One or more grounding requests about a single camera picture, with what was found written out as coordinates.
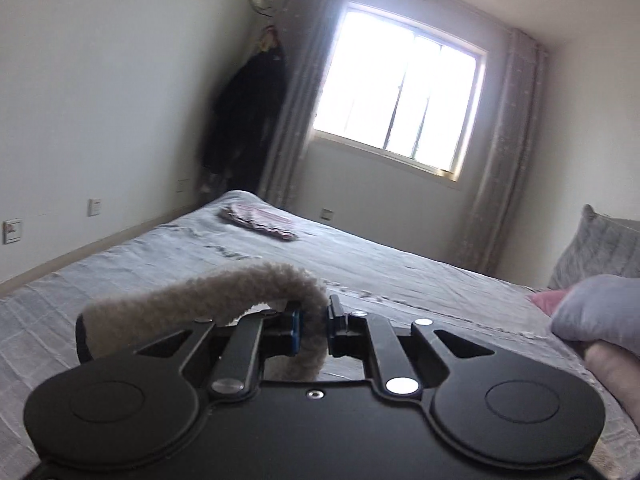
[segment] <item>black coat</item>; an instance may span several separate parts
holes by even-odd
[[[255,192],[286,91],[280,46],[253,56],[214,104],[203,165],[228,178],[229,189]]]

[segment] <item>electrical outlet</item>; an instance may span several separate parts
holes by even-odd
[[[19,242],[22,237],[22,220],[5,220],[2,222],[2,243],[12,244]]]
[[[182,192],[187,191],[188,182],[189,182],[188,178],[183,178],[183,179],[179,180],[177,186],[175,187],[175,192],[176,193],[182,193]]]
[[[334,219],[334,212],[331,211],[330,209],[322,209],[322,211],[320,212],[320,218],[322,220],[326,220],[327,222],[330,222],[331,220]]]
[[[102,199],[101,198],[90,198],[89,206],[87,208],[87,216],[96,216],[99,215],[102,211]]]

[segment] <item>white wall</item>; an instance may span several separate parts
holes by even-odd
[[[585,203],[640,219],[639,45],[636,20],[552,53],[540,137],[498,277],[545,286]]]
[[[0,282],[193,203],[212,88],[238,67],[246,0],[0,0]],[[100,216],[86,216],[101,198]]]
[[[435,260],[448,260],[478,188],[504,77],[507,29],[459,0],[351,0],[426,23],[488,52],[476,127],[455,185],[423,171],[329,140],[311,142],[293,211]]]

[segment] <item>pink pillow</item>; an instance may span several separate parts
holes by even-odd
[[[529,301],[542,312],[551,317],[558,308],[562,299],[564,299],[570,290],[570,288],[564,288],[563,290],[547,290],[545,292],[531,294],[530,296],[527,296],[527,298],[529,298]]]

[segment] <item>curtain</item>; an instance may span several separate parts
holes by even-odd
[[[287,64],[287,93],[258,195],[289,208],[308,145],[309,123],[346,0],[284,0],[274,16]]]
[[[518,207],[536,135],[546,51],[511,33],[506,76],[486,167],[454,261],[492,276]]]

